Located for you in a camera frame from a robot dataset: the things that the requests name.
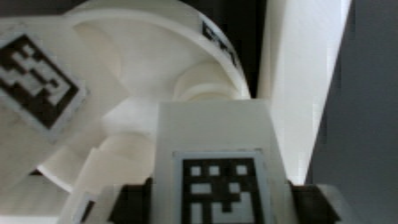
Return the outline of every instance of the white panel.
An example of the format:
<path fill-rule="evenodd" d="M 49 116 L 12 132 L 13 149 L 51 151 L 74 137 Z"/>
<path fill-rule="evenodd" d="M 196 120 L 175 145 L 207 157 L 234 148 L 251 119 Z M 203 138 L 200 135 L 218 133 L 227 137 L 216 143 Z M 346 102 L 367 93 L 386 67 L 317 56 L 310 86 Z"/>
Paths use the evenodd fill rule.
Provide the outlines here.
<path fill-rule="evenodd" d="M 301 184 L 349 0 L 269 0 L 259 97 L 267 99 L 287 178 Z"/>

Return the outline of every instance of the white plastic part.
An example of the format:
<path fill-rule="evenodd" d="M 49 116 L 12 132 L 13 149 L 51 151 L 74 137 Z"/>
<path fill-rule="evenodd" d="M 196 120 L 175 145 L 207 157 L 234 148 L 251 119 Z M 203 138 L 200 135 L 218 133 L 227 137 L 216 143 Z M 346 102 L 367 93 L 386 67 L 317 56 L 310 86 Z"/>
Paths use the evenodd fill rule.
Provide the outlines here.
<path fill-rule="evenodd" d="M 28 176 L 0 194 L 1 224 L 54 224 L 67 193 L 42 176 Z"/>
<path fill-rule="evenodd" d="M 122 158 L 134 162 L 134 166 L 139 167 L 141 175 L 152 174 L 154 163 L 154 143 L 150 139 L 139 133 L 120 133 L 109 136 L 97 150 L 109 152 Z"/>
<path fill-rule="evenodd" d="M 305 181 L 351 0 L 269 0 L 259 97 L 291 182 Z"/>
<path fill-rule="evenodd" d="M 143 184 L 148 176 L 147 169 L 139 165 L 139 162 L 122 158 L 111 152 L 92 149 L 65 201 L 58 224 L 79 223 L 86 201 L 95 201 L 104 186 Z"/>
<path fill-rule="evenodd" d="M 122 77 L 124 75 L 136 76 L 141 72 L 150 77 L 155 77 L 157 72 L 164 77 L 166 73 L 179 75 L 200 61 L 216 61 L 237 94 L 248 98 L 243 71 L 230 43 L 205 16 L 182 2 L 173 0 L 88 1 L 68 11 L 67 20 L 72 26 L 88 24 L 106 33 L 120 51 L 122 67 L 125 66 Z M 202 33 L 203 24 L 212 35 L 211 40 Z M 184 53 L 187 49 L 179 44 L 186 45 L 186 42 L 196 53 L 202 51 L 205 55 L 200 60 L 191 57 L 191 53 L 187 55 Z"/>
<path fill-rule="evenodd" d="M 70 107 L 67 106 L 65 109 L 60 110 L 65 116 L 60 115 L 60 117 L 56 118 L 58 120 L 54 126 L 56 124 L 61 125 L 54 128 L 54 130 L 44 130 L 44 128 L 36 128 L 35 124 L 38 124 L 38 115 L 31 116 L 29 114 L 22 117 L 22 114 L 28 114 L 28 110 L 20 109 L 22 105 L 29 105 L 31 103 L 31 105 L 35 106 L 40 105 L 38 114 L 42 115 L 44 120 L 49 119 L 51 113 L 44 112 L 44 109 L 49 110 L 49 107 L 44 106 L 44 100 L 33 101 L 33 99 L 28 99 L 26 104 L 12 104 L 15 105 L 12 106 L 4 102 L 6 99 L 10 99 L 10 96 L 6 96 L 6 94 L 1 94 L 0 191 L 3 191 L 10 189 L 12 185 L 35 169 L 36 165 L 44 162 L 45 158 L 56 152 L 56 149 L 70 143 L 76 135 L 84 131 L 88 125 L 100 119 L 108 110 L 115 107 L 115 105 L 125 98 L 127 93 L 115 77 L 108 75 L 109 72 L 106 67 L 92 57 L 90 51 L 76 35 L 72 27 L 68 26 L 68 23 L 65 22 L 61 17 L 26 17 L 1 19 L 0 33 L 1 49 L 8 49 L 8 45 L 3 45 L 4 43 L 13 43 L 15 40 L 19 40 L 17 35 L 26 35 L 29 41 L 33 41 L 35 43 L 36 48 L 31 48 L 31 46 L 26 45 L 29 46 L 29 48 L 24 48 L 24 52 L 31 53 L 33 51 L 35 53 L 40 52 L 44 54 L 44 56 L 40 56 L 36 60 L 33 60 L 31 57 L 17 59 L 17 53 L 13 54 L 12 57 L 17 59 L 19 66 L 22 65 L 28 75 L 22 76 L 24 78 L 17 78 L 19 80 L 13 80 L 12 77 L 17 77 L 15 74 L 22 73 L 22 71 L 15 70 L 17 66 L 12 68 L 13 70 L 8 71 L 4 71 L 6 68 L 3 68 L 1 81 L 4 80 L 10 85 L 12 83 L 13 85 L 22 85 L 22 89 L 35 94 L 35 86 L 40 78 L 45 79 L 47 77 L 51 77 L 58 82 L 58 87 L 61 87 L 60 90 L 51 90 L 51 80 L 45 80 L 47 83 L 42 84 L 38 88 L 44 88 L 51 92 L 47 101 L 54 105 L 60 102 L 60 99 L 65 99 L 65 94 L 63 98 L 60 98 L 60 93 L 67 92 L 68 94 L 72 85 L 67 83 L 67 81 L 61 82 L 61 75 L 54 72 L 56 69 L 51 68 L 47 70 L 52 63 L 68 77 L 74 77 L 68 79 L 77 80 L 77 89 L 86 89 L 86 91 L 81 92 L 81 95 L 77 95 L 83 98 L 83 102 L 79 103 L 79 105 L 74 105 Z M 35 77 L 31 71 L 38 73 L 36 76 L 40 76 L 40 78 L 31 78 Z"/>
<path fill-rule="evenodd" d="M 173 100 L 209 99 L 211 95 L 214 98 L 219 98 L 221 95 L 230 100 L 241 97 L 219 65 L 216 63 L 202 63 L 184 71 L 177 78 Z"/>
<path fill-rule="evenodd" d="M 273 223 L 296 223 L 267 108 L 262 100 L 164 103 L 159 106 L 152 223 L 179 223 L 175 215 L 173 157 L 179 152 L 225 152 L 259 149 L 266 172 Z"/>
<path fill-rule="evenodd" d="M 67 192 L 72 190 L 90 149 L 99 146 L 104 138 L 106 134 L 97 121 L 36 167 L 42 175 Z"/>

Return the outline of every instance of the white surface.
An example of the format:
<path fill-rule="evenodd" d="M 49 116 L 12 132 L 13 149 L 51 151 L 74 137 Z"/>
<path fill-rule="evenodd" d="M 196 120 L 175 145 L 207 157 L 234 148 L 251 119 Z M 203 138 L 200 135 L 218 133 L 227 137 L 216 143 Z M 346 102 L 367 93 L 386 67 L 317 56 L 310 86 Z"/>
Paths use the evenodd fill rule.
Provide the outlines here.
<path fill-rule="evenodd" d="M 173 220 L 173 151 L 262 149 L 276 223 L 294 223 L 289 184 L 260 100 L 161 104 L 152 188 L 152 223 Z"/>
<path fill-rule="evenodd" d="M 303 184 L 349 0 L 269 0 L 259 97 L 269 115 L 287 178 Z"/>
<path fill-rule="evenodd" d="M 202 15 L 195 11 L 191 7 L 187 7 L 179 1 L 163 1 L 163 0 L 99 0 L 99 1 L 88 1 L 70 12 L 67 13 L 67 20 L 72 25 L 102 23 L 106 20 L 106 24 L 100 24 L 100 27 L 95 26 L 95 28 L 104 31 L 108 36 L 113 36 L 113 41 L 116 44 L 120 44 L 120 38 L 125 38 L 129 34 L 132 36 L 145 36 L 148 39 L 143 39 L 145 42 L 139 43 L 139 47 L 152 48 L 154 50 L 164 52 L 157 52 L 152 58 L 148 58 L 150 62 L 145 60 L 145 63 L 150 63 L 152 69 L 155 69 L 152 60 L 155 61 L 157 58 L 168 59 L 173 61 L 168 68 L 173 68 L 171 66 L 184 66 L 184 60 L 189 60 L 189 57 L 177 58 L 173 57 L 177 55 L 177 51 L 184 50 L 182 48 L 175 47 L 175 44 L 166 43 L 166 39 L 163 38 L 163 34 L 159 33 L 159 36 L 145 35 L 145 32 L 136 32 L 136 29 L 127 28 L 125 23 L 143 23 L 148 25 L 148 27 L 157 27 L 161 30 L 166 30 L 166 33 L 171 33 L 173 36 L 177 36 L 177 39 L 182 40 L 182 42 L 189 43 L 189 46 L 193 48 L 198 48 L 202 52 L 209 55 L 209 61 L 216 61 L 221 65 L 221 68 L 225 70 L 227 78 L 230 79 L 234 88 L 237 90 L 239 95 L 246 98 L 248 97 L 248 89 L 244 84 L 244 77 L 239 70 L 239 67 L 235 69 L 230 59 L 223 53 L 223 50 L 218 48 L 218 46 L 212 44 L 212 42 L 205 39 L 202 36 Z M 150 39 L 163 41 L 163 47 L 171 46 L 171 51 L 166 51 L 161 47 L 155 46 L 157 42 L 150 42 Z M 127 49 L 127 52 L 132 53 L 132 46 L 129 46 L 134 42 L 136 38 L 127 38 L 127 42 L 122 45 L 124 47 L 118 47 L 118 50 L 124 51 Z"/>
<path fill-rule="evenodd" d="M 28 176 L 0 194 L 1 224 L 54 224 L 67 193 L 42 176 Z"/>
<path fill-rule="evenodd" d="M 150 174 L 139 163 L 109 152 L 92 149 L 77 176 L 70 196 L 67 198 L 58 224 L 74 223 L 84 195 L 95 197 L 104 186 L 141 184 Z"/>
<path fill-rule="evenodd" d="M 145 176 L 150 176 L 154 166 L 154 143 L 139 133 L 120 133 L 109 136 L 97 150 L 111 153 L 134 162 L 134 167 L 145 170 Z"/>
<path fill-rule="evenodd" d="M 97 121 L 36 166 L 42 175 L 67 192 L 72 190 L 90 149 L 99 146 L 104 138 L 100 122 Z"/>
<path fill-rule="evenodd" d="M 88 97 L 56 143 L 47 142 L 13 112 L 0 106 L 0 191 L 17 183 L 60 146 L 68 143 L 88 124 L 99 120 L 125 98 L 122 86 L 113 76 L 108 75 L 106 67 L 90 57 L 86 47 L 61 17 L 1 19 L 0 32 L 12 32 L 8 29 L 15 24 L 24 24 L 28 32 L 35 35 L 51 53 L 52 60 L 60 63 L 65 71 L 83 80 Z"/>
<path fill-rule="evenodd" d="M 239 99 L 237 91 L 227 79 L 227 75 L 218 63 L 202 63 L 182 72 L 175 87 L 173 100 L 187 101 L 200 99 L 200 95 L 225 96 L 227 99 Z"/>

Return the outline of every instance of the white robot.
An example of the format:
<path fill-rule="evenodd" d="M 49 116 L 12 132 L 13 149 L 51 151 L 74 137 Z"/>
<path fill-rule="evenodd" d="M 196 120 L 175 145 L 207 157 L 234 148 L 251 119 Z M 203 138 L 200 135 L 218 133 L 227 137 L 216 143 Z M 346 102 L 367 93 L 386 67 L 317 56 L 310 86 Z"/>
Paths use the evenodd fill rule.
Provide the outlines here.
<path fill-rule="evenodd" d="M 360 223 L 303 185 L 347 7 L 267 1 L 260 99 L 179 1 L 0 19 L 0 223 Z"/>

